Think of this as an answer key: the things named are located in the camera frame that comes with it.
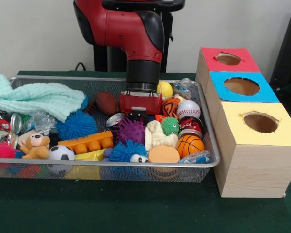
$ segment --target blue box lid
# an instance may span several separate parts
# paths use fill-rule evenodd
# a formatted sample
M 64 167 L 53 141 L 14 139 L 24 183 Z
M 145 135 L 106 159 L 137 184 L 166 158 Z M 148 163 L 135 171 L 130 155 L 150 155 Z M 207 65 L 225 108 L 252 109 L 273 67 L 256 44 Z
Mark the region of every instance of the blue box lid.
M 279 103 L 264 76 L 259 72 L 210 72 L 222 100 L 233 102 Z

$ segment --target pink spiky ball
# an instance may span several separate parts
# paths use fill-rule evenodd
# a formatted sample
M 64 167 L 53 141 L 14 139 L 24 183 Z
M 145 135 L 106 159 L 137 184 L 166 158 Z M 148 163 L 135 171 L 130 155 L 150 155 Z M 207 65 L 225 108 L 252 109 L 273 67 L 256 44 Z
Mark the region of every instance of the pink spiky ball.
M 0 158 L 14 159 L 16 157 L 16 150 L 13 149 L 7 142 L 0 143 Z M 8 168 L 8 164 L 0 164 L 0 167 Z
M 116 143 L 122 142 L 124 145 L 127 140 L 132 140 L 133 143 L 145 143 L 145 130 L 142 122 L 131 121 L 127 117 L 118 123 L 114 130 Z

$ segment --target red box lid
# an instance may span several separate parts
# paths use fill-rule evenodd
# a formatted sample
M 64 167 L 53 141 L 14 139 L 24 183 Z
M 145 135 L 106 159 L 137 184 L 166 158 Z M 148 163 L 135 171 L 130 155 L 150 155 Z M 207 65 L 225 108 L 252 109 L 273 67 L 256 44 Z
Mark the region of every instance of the red box lid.
M 201 51 L 209 71 L 261 72 L 246 48 L 202 47 Z

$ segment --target soccer ball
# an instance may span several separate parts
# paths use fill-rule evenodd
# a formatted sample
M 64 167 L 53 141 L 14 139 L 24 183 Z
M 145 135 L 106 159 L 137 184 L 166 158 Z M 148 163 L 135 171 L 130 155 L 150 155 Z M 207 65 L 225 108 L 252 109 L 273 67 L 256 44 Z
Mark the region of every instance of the soccer ball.
M 50 160 L 75 160 L 75 155 L 73 151 L 66 146 L 58 145 L 49 149 Z M 48 169 L 50 172 L 65 175 L 72 169 L 72 165 L 57 165 L 57 164 L 48 164 Z

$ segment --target wire mesh tray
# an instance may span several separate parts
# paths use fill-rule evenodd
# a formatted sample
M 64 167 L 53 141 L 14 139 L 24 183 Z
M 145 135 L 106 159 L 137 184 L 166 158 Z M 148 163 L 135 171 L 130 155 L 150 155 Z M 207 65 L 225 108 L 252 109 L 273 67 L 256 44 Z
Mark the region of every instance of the wire mesh tray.
M 31 83 L 61 83 L 81 90 L 89 100 L 99 91 L 108 91 L 119 98 L 125 90 L 125 79 L 117 78 L 80 78 L 52 76 L 17 76 L 11 79 L 12 87 L 17 88 Z M 211 153 L 211 163 L 207 164 L 156 164 L 122 163 L 60 160 L 22 160 L 0 159 L 0 177 L 5 178 L 40 178 L 74 180 L 119 180 L 119 181 L 171 181 L 201 182 L 210 168 L 220 161 L 219 150 L 211 125 L 207 105 L 201 86 L 198 85 L 197 103 L 201 106 L 203 124 L 203 142 Z M 105 130 L 107 116 L 95 111 L 93 117 L 98 131 Z

